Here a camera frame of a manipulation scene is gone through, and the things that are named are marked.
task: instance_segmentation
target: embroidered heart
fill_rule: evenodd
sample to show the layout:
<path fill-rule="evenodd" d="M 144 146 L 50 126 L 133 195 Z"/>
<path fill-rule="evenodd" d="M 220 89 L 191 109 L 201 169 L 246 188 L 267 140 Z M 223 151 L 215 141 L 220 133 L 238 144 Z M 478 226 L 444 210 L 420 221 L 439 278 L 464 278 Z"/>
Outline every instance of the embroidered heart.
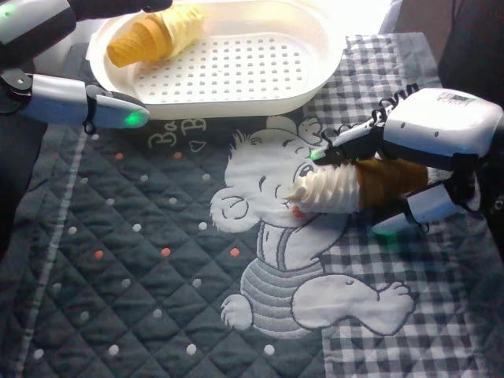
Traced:
<path fill-rule="evenodd" d="M 191 147 L 192 152 L 199 152 L 206 146 L 206 142 L 199 142 L 198 140 L 191 140 L 189 142 L 189 146 Z"/>

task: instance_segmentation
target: perforated basket bottom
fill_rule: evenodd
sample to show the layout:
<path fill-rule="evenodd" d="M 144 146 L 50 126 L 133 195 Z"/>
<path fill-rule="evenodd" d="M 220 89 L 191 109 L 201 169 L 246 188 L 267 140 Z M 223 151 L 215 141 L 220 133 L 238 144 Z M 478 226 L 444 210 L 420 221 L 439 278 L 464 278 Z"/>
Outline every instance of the perforated basket bottom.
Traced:
<path fill-rule="evenodd" d="M 308 56 L 281 34 L 210 37 L 172 59 L 139 65 L 131 80 L 150 104 L 290 98 L 305 92 Z"/>

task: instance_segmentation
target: robotic arm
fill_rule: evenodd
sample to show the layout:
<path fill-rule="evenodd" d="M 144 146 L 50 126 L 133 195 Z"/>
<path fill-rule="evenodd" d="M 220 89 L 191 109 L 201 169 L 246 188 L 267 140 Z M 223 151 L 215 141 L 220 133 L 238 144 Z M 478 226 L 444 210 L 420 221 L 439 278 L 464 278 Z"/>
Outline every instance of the robotic arm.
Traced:
<path fill-rule="evenodd" d="M 27 75 L 16 69 L 69 35 L 76 22 L 124 13 L 156 12 L 172 0 L 0 1 L 0 115 L 23 113 L 56 124 L 96 128 L 137 128 L 149 120 L 138 99 L 85 86 L 78 80 Z"/>
<path fill-rule="evenodd" d="M 408 86 L 380 102 L 372 119 L 349 131 L 324 132 L 328 146 L 315 151 L 316 164 L 401 158 L 452 171 L 450 179 L 398 198 L 380 212 L 373 231 L 397 232 L 456 213 L 502 208 L 504 112 L 500 106 L 460 91 Z M 476 192 L 480 203 L 469 206 Z"/>

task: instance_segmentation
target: quilted mat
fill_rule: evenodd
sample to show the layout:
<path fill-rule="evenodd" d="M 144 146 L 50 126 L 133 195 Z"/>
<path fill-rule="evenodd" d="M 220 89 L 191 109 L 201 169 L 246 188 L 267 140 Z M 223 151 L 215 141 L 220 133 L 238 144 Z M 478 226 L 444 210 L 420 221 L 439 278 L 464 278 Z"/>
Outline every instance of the quilted mat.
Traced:
<path fill-rule="evenodd" d="M 63 74 L 93 83 L 85 50 Z M 283 116 L 49 126 L 0 265 L 1 376 L 502 376 L 482 217 L 379 237 L 283 199 L 324 128 L 408 83 L 440 85 L 423 35 L 357 36 Z"/>

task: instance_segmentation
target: bright white background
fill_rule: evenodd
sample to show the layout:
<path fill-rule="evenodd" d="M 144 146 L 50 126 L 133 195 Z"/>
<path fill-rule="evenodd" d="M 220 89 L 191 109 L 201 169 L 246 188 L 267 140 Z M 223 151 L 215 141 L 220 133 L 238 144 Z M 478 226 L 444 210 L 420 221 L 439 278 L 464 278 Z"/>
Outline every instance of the bright white background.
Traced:
<path fill-rule="evenodd" d="M 319 2 L 343 22 L 346 35 L 385 34 L 394 31 L 402 0 L 303 0 Z M 34 59 L 37 73 L 56 76 L 74 43 L 88 42 L 102 20 L 80 22 L 66 39 Z"/>

